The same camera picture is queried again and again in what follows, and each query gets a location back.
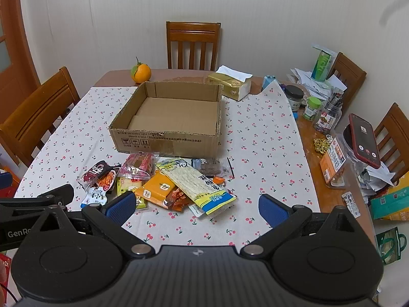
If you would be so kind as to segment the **clear jar with pens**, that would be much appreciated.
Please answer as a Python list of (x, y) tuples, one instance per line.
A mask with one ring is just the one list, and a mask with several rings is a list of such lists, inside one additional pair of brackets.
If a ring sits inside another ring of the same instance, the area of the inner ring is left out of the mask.
[(315, 115), (313, 127), (323, 135), (329, 135), (342, 115), (343, 93), (334, 91)]

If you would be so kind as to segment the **gold ornament coaster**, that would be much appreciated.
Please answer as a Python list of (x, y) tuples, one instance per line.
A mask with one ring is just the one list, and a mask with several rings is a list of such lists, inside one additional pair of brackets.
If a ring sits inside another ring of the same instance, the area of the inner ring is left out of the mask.
[(329, 146), (331, 145), (332, 141), (333, 141), (333, 137), (331, 135), (326, 135), (323, 138), (314, 139), (313, 144), (315, 147), (315, 151), (317, 153), (324, 155), (328, 151)]

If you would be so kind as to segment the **wooden chair near right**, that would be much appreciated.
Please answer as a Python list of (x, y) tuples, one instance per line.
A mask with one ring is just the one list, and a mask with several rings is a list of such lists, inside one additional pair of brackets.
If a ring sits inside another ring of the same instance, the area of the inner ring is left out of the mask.
[(393, 103), (375, 130), (381, 161), (394, 174), (397, 183), (408, 172), (408, 118), (397, 103)]

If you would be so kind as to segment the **light blue small box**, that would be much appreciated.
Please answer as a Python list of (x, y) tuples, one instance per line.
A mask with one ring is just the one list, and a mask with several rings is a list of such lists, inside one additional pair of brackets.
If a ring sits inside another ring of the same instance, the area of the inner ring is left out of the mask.
[(275, 77), (273, 75), (265, 75), (261, 85), (261, 90), (263, 91), (274, 80)]

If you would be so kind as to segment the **orange with green leaf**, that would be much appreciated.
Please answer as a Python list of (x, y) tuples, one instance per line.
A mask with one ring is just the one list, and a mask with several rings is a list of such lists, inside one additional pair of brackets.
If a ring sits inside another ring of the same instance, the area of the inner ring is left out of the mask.
[(135, 84), (141, 84), (143, 82), (149, 81), (152, 75), (150, 67), (139, 61), (136, 57), (136, 65), (131, 69), (130, 75)]

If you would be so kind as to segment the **black red snack packet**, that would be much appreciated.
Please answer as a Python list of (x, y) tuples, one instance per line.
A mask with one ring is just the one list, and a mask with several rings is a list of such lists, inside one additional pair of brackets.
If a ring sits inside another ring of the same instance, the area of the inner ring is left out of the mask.
[(110, 166), (106, 161), (99, 161), (77, 179), (78, 184), (87, 189), (97, 184), (97, 181), (103, 178), (111, 170), (118, 170), (119, 166)]

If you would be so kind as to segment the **red smartphone on stand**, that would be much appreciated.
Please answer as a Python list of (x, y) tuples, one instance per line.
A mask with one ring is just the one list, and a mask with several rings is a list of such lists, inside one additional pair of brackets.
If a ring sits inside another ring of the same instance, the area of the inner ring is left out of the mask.
[(355, 157), (372, 168), (380, 168), (381, 160), (372, 124), (355, 114), (350, 114), (349, 126)]

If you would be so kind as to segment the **black lid glass jar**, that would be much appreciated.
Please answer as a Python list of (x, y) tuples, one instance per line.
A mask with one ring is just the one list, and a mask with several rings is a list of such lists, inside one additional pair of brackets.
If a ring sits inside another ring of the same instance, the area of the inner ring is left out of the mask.
[(304, 92), (295, 85), (286, 85), (284, 93), (293, 112), (297, 112), (302, 104)]

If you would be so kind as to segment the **gold tissue pack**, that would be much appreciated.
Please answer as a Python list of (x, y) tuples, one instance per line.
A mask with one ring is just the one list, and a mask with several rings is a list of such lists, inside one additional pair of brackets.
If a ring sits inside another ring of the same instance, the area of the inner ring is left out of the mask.
[(250, 73), (244, 73), (222, 65), (216, 72), (207, 76), (206, 82), (222, 85), (223, 96), (235, 101), (241, 101), (250, 93), (251, 78), (252, 75)]

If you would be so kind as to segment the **wooden chair at left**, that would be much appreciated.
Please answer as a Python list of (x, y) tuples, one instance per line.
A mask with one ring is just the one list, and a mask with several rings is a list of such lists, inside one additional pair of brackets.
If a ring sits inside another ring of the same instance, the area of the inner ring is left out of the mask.
[(46, 132), (54, 133), (54, 122), (67, 117), (69, 108), (79, 101), (68, 68), (60, 68), (1, 124), (3, 145), (29, 167), (33, 151), (44, 147), (42, 137)]

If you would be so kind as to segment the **yellow blue noodle packet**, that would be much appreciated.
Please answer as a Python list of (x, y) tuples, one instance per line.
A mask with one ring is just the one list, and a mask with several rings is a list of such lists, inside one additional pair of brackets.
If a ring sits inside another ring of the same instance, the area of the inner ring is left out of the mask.
[(237, 200), (182, 158), (160, 161), (156, 167), (206, 215), (216, 215)]

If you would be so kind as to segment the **dark clear snack packet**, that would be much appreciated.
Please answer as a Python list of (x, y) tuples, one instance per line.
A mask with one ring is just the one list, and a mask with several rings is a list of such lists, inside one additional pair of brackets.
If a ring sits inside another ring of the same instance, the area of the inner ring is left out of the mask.
[(207, 177), (234, 178), (234, 171), (227, 157), (191, 159), (191, 165)]

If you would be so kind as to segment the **wooden chair far right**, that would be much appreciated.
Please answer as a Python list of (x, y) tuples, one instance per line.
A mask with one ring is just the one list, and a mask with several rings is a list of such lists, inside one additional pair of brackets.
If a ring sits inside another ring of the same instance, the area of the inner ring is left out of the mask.
[(362, 87), (367, 73), (345, 54), (339, 52), (327, 79), (331, 78), (332, 75), (335, 75), (346, 87), (343, 95), (343, 114), (345, 114)]

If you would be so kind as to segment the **green lid bottle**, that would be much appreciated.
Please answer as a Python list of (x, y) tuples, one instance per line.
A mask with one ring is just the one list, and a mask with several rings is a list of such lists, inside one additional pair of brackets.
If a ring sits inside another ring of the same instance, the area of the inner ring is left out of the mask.
[(314, 96), (310, 96), (306, 102), (303, 117), (306, 120), (313, 120), (319, 108), (321, 107), (321, 104), (322, 102), (320, 99)]

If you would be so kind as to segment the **green white carton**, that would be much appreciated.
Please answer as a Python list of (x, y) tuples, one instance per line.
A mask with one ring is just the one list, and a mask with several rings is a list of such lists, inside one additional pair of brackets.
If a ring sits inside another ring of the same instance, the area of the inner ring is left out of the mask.
[(318, 82), (324, 82), (336, 59), (337, 53), (320, 45), (312, 45), (319, 51), (319, 55), (312, 70), (311, 78)]

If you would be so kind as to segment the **orange snack packet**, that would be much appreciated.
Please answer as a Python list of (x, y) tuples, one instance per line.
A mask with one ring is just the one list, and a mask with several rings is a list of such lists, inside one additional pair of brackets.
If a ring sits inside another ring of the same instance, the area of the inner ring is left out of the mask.
[(168, 209), (167, 197), (172, 194), (176, 185), (159, 170), (142, 186), (133, 190), (134, 194), (156, 206)]

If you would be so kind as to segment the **wooden door with glass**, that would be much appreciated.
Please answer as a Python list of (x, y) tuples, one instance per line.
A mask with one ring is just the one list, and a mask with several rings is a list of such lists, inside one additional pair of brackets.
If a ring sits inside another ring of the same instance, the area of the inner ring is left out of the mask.
[(21, 0), (1, 0), (1, 121), (40, 86), (21, 11)]

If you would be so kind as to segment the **wooden chair at far end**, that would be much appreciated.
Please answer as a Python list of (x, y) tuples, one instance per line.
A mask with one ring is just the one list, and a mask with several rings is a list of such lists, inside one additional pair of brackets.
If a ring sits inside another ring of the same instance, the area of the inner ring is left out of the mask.
[(177, 69), (184, 69), (185, 47), (189, 45), (188, 69), (194, 70), (196, 54), (200, 50), (198, 69), (204, 71), (207, 63), (207, 47), (211, 45), (209, 70), (215, 71), (221, 23), (167, 21), (166, 46), (168, 68), (173, 69), (173, 45), (177, 45)]

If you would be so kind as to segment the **yellow green cake packet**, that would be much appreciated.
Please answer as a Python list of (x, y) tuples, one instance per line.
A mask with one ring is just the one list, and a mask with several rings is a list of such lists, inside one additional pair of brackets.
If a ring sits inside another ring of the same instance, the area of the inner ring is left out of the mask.
[[(134, 191), (143, 186), (142, 180), (133, 180), (125, 177), (118, 177), (117, 179), (117, 195), (122, 195), (127, 191)], [(136, 210), (146, 209), (148, 207), (147, 201), (143, 197), (136, 195)]]

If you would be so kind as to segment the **small printed card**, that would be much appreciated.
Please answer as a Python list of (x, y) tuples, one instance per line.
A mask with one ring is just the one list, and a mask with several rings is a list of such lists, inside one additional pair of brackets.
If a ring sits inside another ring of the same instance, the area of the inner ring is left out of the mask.
[(349, 212), (353, 215), (354, 218), (360, 217), (360, 210), (355, 202), (355, 199), (351, 192), (346, 192), (341, 195), (346, 207), (348, 208)]

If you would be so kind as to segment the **pink clear snack packet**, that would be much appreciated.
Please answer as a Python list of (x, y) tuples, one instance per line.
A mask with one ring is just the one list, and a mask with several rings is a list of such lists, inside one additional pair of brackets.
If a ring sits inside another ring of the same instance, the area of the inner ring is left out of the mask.
[(154, 172), (156, 156), (149, 152), (136, 152), (128, 156), (118, 176), (130, 180), (147, 181)]

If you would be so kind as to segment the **pile of white papers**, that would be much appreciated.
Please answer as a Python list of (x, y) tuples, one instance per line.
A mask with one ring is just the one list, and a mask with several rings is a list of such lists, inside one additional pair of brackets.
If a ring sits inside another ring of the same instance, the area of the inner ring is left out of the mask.
[(344, 93), (347, 86), (336, 76), (332, 75), (324, 82), (316, 81), (312, 78), (310, 71), (302, 71), (300, 69), (291, 69), (287, 73), (287, 78), (290, 82), (303, 85), (310, 96), (316, 97), (321, 101), (326, 101), (333, 91)]

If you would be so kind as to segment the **orange label clear box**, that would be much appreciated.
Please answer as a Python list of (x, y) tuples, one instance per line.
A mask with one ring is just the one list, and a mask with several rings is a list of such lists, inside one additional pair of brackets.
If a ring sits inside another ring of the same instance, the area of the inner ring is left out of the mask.
[(347, 152), (338, 137), (328, 135), (328, 148), (320, 160), (320, 168), (325, 184), (332, 189), (345, 189), (347, 181), (344, 177), (347, 165)]

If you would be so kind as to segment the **open cardboard box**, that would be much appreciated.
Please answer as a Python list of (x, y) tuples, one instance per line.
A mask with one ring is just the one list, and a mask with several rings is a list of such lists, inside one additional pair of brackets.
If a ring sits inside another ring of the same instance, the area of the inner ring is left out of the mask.
[(219, 84), (144, 82), (109, 125), (119, 152), (164, 157), (218, 155), (222, 91)]

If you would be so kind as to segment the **red orange spicy packet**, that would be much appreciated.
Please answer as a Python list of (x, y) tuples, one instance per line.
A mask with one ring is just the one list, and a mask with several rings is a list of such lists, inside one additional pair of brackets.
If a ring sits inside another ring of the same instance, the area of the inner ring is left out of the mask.
[(193, 201), (179, 188), (173, 189), (164, 200), (164, 205), (172, 211), (183, 211), (192, 203)]

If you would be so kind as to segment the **cherry print tablecloth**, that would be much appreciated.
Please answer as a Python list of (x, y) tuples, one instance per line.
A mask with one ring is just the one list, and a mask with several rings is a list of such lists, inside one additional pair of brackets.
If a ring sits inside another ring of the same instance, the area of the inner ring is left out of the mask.
[(198, 213), (149, 204), (124, 228), (155, 249), (163, 245), (242, 248), (268, 231), (259, 213), (267, 193), (287, 206), (319, 204), (288, 99), (277, 82), (241, 101), (194, 82), (93, 87), (49, 137), (16, 192), (35, 198), (65, 184), (69, 211), (88, 203), (83, 174), (104, 161), (122, 165), (151, 152)]

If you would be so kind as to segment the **white blue snack packet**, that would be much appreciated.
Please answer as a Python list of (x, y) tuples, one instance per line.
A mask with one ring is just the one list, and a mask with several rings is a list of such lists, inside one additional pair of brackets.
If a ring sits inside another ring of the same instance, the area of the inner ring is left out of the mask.
[(107, 191), (108, 187), (91, 187), (85, 199), (81, 202), (81, 208), (91, 205), (91, 204), (100, 204), (104, 206), (107, 203)]

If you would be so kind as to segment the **green shopping bag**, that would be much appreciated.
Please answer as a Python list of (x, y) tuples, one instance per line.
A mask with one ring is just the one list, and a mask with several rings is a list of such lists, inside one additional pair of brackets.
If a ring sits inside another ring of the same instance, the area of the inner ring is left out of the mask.
[(401, 254), (406, 248), (408, 239), (394, 227), (377, 234), (379, 254), (384, 265), (392, 264), (401, 259)]

